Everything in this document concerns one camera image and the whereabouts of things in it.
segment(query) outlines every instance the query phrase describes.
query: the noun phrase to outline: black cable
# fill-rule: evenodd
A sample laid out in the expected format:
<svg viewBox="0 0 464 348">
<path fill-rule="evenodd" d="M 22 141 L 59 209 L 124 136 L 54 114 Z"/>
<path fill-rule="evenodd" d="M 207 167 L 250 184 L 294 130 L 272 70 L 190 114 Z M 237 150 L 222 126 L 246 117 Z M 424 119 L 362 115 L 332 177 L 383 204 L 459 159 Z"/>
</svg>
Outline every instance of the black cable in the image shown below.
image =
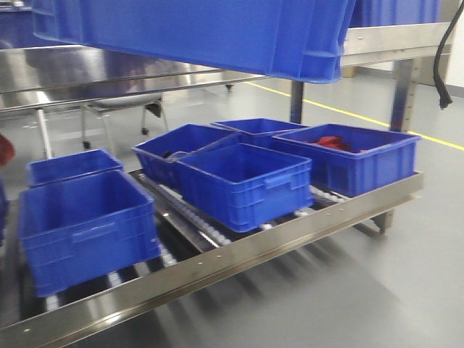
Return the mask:
<svg viewBox="0 0 464 348">
<path fill-rule="evenodd" d="M 440 41 L 440 44 L 435 54 L 434 81 L 435 81 L 436 90 L 438 91 L 438 94 L 440 95 L 440 107 L 442 109 L 446 109 L 448 105 L 452 103 L 452 100 L 451 100 L 450 94 L 448 93 L 447 87 L 445 86 L 443 82 L 443 78 L 440 76 L 440 72 L 439 72 L 440 59 L 442 58 L 444 45 L 446 44 L 449 36 L 451 35 L 451 32 L 455 28 L 457 21 L 461 17 L 461 14 L 463 13 L 463 11 L 464 11 L 464 0 L 461 2 L 459 9 L 457 9 L 455 16 L 452 18 L 452 21 L 449 24 L 447 31 L 444 33 L 443 38 Z"/>
</svg>

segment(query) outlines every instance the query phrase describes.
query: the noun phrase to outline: metal rail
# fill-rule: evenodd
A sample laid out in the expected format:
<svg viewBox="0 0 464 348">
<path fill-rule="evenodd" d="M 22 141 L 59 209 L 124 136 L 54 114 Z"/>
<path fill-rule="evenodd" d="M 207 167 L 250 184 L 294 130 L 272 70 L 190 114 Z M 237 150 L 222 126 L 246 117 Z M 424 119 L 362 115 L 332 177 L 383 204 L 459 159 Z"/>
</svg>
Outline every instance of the metal rail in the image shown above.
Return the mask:
<svg viewBox="0 0 464 348">
<path fill-rule="evenodd" d="M 307 215 L 292 215 L 286 222 L 266 231 L 252 233 L 171 267 L 133 278 L 116 287 L 4 327 L 0 330 L 0 347 L 63 347 L 172 299 L 389 211 L 413 199 L 413 194 L 422 188 L 423 175 L 418 173 L 362 196 L 341 199 L 339 203 L 309 211 Z"/>
</svg>

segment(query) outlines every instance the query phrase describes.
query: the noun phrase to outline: metal table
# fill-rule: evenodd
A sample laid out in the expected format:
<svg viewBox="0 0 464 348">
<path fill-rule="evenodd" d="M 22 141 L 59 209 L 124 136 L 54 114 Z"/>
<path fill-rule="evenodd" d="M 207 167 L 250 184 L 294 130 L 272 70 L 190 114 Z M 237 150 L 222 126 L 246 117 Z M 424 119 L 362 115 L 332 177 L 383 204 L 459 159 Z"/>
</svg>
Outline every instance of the metal table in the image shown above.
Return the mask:
<svg viewBox="0 0 464 348">
<path fill-rule="evenodd" d="M 349 31 L 343 66 L 401 61 L 396 65 L 401 78 L 392 116 L 392 127 L 399 131 L 407 130 L 416 59 L 434 54 L 446 27 L 439 23 Z M 80 57 L 79 63 L 71 57 Z M 42 73 L 41 67 L 47 66 L 60 73 Z M 0 51 L 0 76 L 5 75 L 9 78 L 0 80 L 2 112 L 264 78 L 80 46 Z M 301 117 L 302 91 L 302 83 L 293 84 L 292 120 Z M 351 199 L 312 188 L 313 206 L 238 235 L 140 172 L 132 175 L 157 199 L 154 218 L 162 256 L 45 299 L 33 296 L 12 203 L 1 269 L 0 347 L 63 347 L 369 218 L 384 232 L 392 209 L 423 187 L 423 175 L 416 173 Z"/>
</svg>

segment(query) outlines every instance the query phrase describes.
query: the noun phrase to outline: chair leg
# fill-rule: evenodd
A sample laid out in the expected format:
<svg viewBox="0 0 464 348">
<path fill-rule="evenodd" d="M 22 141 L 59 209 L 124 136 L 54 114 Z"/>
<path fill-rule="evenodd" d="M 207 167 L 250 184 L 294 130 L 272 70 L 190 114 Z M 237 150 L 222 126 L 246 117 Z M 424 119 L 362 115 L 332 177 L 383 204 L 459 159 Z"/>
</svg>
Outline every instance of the chair leg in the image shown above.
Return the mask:
<svg viewBox="0 0 464 348">
<path fill-rule="evenodd" d="M 82 130 L 82 145 L 85 150 L 90 149 L 90 141 L 86 137 L 86 108 L 80 107 L 80 129 Z"/>
<path fill-rule="evenodd" d="M 145 126 L 145 119 L 146 119 L 146 109 L 144 105 L 142 107 L 142 126 L 141 126 L 141 133 L 144 136 L 148 135 L 149 133 L 149 129 Z"/>
<path fill-rule="evenodd" d="M 165 124 L 165 130 L 168 132 L 169 131 L 169 126 L 167 125 L 167 118 L 166 118 L 166 112 L 164 107 L 162 107 L 161 100 L 159 102 L 159 107 L 161 108 L 161 118 L 163 123 Z"/>
<path fill-rule="evenodd" d="M 108 126 L 108 116 L 109 114 L 106 112 L 103 112 L 100 116 L 101 121 L 103 122 L 103 129 L 104 129 L 104 134 L 107 137 L 107 143 L 108 143 L 108 149 L 111 153 L 115 153 L 115 147 L 113 145 L 113 142 L 111 140 L 111 135 L 109 134 L 109 126 Z"/>
<path fill-rule="evenodd" d="M 45 158 L 49 159 L 53 157 L 53 152 L 51 150 L 49 130 L 46 127 L 45 113 L 43 109 L 36 110 L 38 129 L 41 132 L 42 144 L 43 144 L 43 154 Z"/>
</svg>

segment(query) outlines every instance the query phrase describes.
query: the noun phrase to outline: white wall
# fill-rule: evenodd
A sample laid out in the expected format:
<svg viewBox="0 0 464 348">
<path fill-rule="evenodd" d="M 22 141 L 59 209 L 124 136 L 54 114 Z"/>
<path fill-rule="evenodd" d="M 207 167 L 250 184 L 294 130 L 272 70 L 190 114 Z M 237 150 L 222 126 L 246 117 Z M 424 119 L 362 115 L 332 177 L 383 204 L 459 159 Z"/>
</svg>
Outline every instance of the white wall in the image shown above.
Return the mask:
<svg viewBox="0 0 464 348">
<path fill-rule="evenodd" d="M 464 15 L 455 28 L 446 83 L 452 86 L 464 87 Z"/>
</svg>

